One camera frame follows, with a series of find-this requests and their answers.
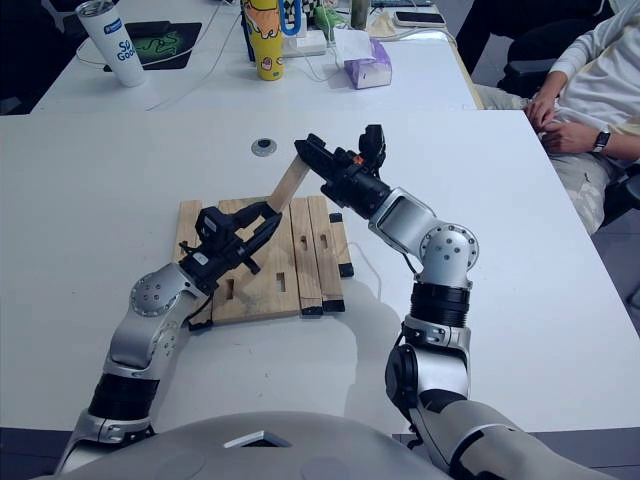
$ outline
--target black cable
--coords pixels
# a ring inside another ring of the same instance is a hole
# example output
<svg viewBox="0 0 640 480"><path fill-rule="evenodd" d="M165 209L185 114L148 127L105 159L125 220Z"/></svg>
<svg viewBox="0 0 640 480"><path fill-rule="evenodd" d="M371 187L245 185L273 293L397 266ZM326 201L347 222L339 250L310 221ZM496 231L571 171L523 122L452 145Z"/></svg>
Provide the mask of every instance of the black cable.
<svg viewBox="0 0 640 480"><path fill-rule="evenodd" d="M411 269L411 271L413 272L414 275L417 275L418 272L416 271L415 268L413 268L413 265L411 265L411 261L409 260L409 257L407 256L406 253L403 253L402 256L404 257L404 261L407 262L407 265L409 265L409 268Z"/></svg>
<svg viewBox="0 0 640 480"><path fill-rule="evenodd" d="M190 247L189 245L187 245L187 241L186 241L186 240L183 240L183 241L182 241L182 242L180 242L178 245L180 245L180 248L182 249L182 251L183 251L184 253L187 253L187 254L188 254L188 253L193 253L193 252L195 252L195 251L196 251L196 249L195 249L195 248Z"/></svg>
<svg viewBox="0 0 640 480"><path fill-rule="evenodd" d="M418 432L418 429L413 424L411 424L411 426L409 427L409 431L416 436L415 440L411 440L409 443L407 443L407 448L409 450L413 450L417 446L422 445L424 443L424 440L422 440L420 432Z"/></svg>
<svg viewBox="0 0 640 480"><path fill-rule="evenodd" d="M189 320L191 320L193 317L195 317L196 315L200 314L200 312L202 312L202 310L204 310L204 309L205 309L205 307L211 303L211 300L213 300L213 292L211 292L211 295L209 295L209 298L207 298L207 301L206 301L206 302L204 302L204 303L200 306L200 308L198 308L195 312L193 312L193 313L191 313L191 314L187 315L186 317L184 317L184 321L183 321L183 323L184 323L184 322L188 322L188 321L189 321Z"/></svg>
<svg viewBox="0 0 640 480"><path fill-rule="evenodd" d="M393 344L394 347L397 347L398 345L400 345L400 341L402 340L402 328L400 329L400 333L398 334L398 338L396 338L396 342Z"/></svg>

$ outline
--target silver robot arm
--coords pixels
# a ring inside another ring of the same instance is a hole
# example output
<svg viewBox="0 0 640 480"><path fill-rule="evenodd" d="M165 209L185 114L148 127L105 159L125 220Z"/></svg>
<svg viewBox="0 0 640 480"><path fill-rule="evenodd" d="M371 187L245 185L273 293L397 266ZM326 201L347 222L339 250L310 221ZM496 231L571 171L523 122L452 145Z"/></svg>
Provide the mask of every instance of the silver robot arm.
<svg viewBox="0 0 640 480"><path fill-rule="evenodd" d="M265 221L246 242L235 232L259 216ZM170 263L142 277L131 289L128 311L116 329L89 408L84 410L56 468L64 474L114 450L154 434L149 410L178 338L198 299L209 297L217 280L245 264L271 238L282 215L265 202L233 215L215 207L202 210L195 228L201 244L185 246L180 264Z"/></svg>
<svg viewBox="0 0 640 480"><path fill-rule="evenodd" d="M296 141L300 158L341 207L369 220L393 249L420 260L411 310L385 372L387 395L423 441L432 462L455 479L590 480L611 478L561 457L509 419L469 398L466 326L478 242L463 226L443 222L402 189L380 180L385 158L382 128L369 125L360 153L331 153L314 135Z"/></svg>

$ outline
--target desk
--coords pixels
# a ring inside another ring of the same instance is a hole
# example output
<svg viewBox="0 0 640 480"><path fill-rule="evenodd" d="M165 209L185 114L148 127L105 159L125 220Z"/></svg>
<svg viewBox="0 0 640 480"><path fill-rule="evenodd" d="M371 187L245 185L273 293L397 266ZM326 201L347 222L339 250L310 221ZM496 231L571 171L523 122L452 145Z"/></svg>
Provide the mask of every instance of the desk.
<svg viewBox="0 0 640 480"><path fill-rule="evenodd" d="M391 109L330 122L259 109L224 121L207 111L0 118L1 424L73 427L131 286L171 258L181 200L268 194L294 139L313 132L353 148L373 122L388 144L382 178L479 239L472 397L529 431L640 426L640 340L524 115ZM262 136L275 155L250 153ZM299 193L319 186L309 175ZM412 276L350 211L345 226L356 271L347 311L191 335L161 383L159 430L284 409L403 431L384 366Z"/></svg>
<svg viewBox="0 0 640 480"><path fill-rule="evenodd" d="M208 0L127 1L118 4L126 22L168 19L172 22L202 22L206 25L215 4ZM184 70L148 72L144 85L120 86L115 76L82 64L74 58L33 112L93 113L142 111L173 99L199 84L213 65L224 40L239 14L239 6L222 4L212 26L192 52ZM83 58L102 61L91 42ZM292 108L331 112L343 109L380 109L411 106L433 111L475 109L476 103L444 35L421 34L385 43L393 65L390 86L356 91L344 72L327 82L310 78L303 58L288 59L285 76L276 82L257 78L248 61L240 22L235 24L213 74L195 91L171 104L173 111L236 108L238 105L286 112ZM321 76L336 71L332 53L309 57Z"/></svg>

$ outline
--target floor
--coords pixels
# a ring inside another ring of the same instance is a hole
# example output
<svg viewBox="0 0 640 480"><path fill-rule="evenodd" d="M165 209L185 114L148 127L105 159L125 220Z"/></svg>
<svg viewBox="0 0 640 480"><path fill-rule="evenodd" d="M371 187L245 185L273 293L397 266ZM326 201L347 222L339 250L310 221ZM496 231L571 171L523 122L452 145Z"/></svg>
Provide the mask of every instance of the floor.
<svg viewBox="0 0 640 480"><path fill-rule="evenodd" d="M457 34L472 0L439 0L449 30ZM510 40L492 37L472 75L495 86L502 78ZM640 211L629 212L593 236L593 242L623 301L640 287ZM640 333L640 310L626 302ZM535 434L558 453L622 480L640 478L640 428ZM51 473L69 432L0 429L0 478L26 480ZM398 436L406 443L410 436Z"/></svg>

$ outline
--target purple tissue box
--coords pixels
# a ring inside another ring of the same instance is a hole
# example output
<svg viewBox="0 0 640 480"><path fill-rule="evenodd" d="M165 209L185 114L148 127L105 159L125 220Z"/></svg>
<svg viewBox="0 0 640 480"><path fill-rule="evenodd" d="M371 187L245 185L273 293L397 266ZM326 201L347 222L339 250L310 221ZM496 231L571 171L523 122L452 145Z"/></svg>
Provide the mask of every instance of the purple tissue box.
<svg viewBox="0 0 640 480"><path fill-rule="evenodd" d="M391 59L382 44L370 39L375 58L347 60L344 69L356 89L381 87L391 83Z"/></svg>

